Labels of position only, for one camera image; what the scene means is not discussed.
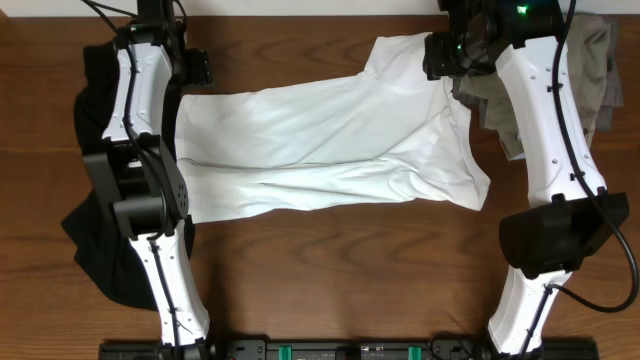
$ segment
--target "green strip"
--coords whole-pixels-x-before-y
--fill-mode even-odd
[[[278,352],[278,360],[291,360],[293,357],[291,354],[293,351],[291,350],[291,346],[280,346],[280,351]]]
[[[409,360],[422,360],[422,348],[409,346]]]

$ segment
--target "black fabric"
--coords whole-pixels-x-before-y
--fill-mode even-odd
[[[85,48],[84,66],[87,87],[74,108],[76,137],[83,150],[101,142],[113,112],[119,76],[113,43]],[[157,309],[142,262],[115,222],[105,221],[94,191],[62,221],[62,227],[78,248],[75,261],[107,298],[134,308]],[[191,256],[195,236],[191,217],[184,232]]]

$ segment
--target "wooden table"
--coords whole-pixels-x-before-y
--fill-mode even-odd
[[[626,105],[598,133],[593,156],[640,252],[640,20],[621,17],[618,64]],[[220,93],[351,76],[377,36],[442,30],[443,17],[191,18]],[[153,312],[107,300],[74,263],[60,221],[91,188],[73,129],[85,85],[82,47],[110,40],[98,19],[20,19],[0,28],[0,358],[94,359],[103,339],[158,339]],[[355,205],[199,225],[192,259],[216,333],[274,339],[420,338],[481,334],[507,264],[498,222],[527,208],[524,162],[507,162],[494,132],[472,129],[492,180],[482,212],[448,203]],[[629,270],[615,240],[568,285],[613,305]],[[593,336],[603,359],[640,352],[640,305],[616,315],[560,295],[546,336]]]

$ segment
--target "white background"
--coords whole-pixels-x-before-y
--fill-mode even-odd
[[[135,0],[102,0],[135,12]],[[564,8],[568,0],[560,0]],[[182,0],[189,15],[430,15],[437,0]],[[94,16],[79,0],[0,0],[8,16]],[[640,0],[578,0],[578,10],[639,14]]]

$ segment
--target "white t-shirt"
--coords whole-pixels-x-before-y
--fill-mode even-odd
[[[356,76],[185,96],[175,140],[194,221],[415,198],[480,210],[470,111],[450,79],[427,80],[426,35],[378,38]]]

